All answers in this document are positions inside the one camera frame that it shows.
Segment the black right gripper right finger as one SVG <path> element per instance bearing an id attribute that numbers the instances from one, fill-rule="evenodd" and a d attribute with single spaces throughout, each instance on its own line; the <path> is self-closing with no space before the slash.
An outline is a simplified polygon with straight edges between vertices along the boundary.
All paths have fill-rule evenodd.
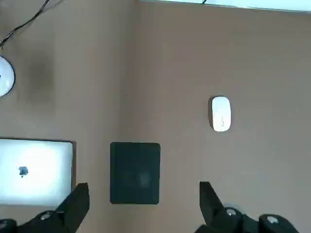
<path id="1" fill-rule="evenodd" d="M 263 214 L 258 220 L 233 207 L 225 207 L 210 182 L 199 183 L 200 209 L 205 224 L 197 233 L 296 233 L 298 230 L 286 218 Z"/>

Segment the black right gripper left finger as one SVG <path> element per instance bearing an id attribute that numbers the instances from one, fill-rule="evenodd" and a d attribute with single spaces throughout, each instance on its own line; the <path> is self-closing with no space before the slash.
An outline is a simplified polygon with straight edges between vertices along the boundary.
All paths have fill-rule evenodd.
<path id="1" fill-rule="evenodd" d="M 18 225 L 13 219 L 1 219 L 2 233 L 75 233 L 89 211 L 89 187 L 78 184 L 55 210 L 47 210 Z"/>

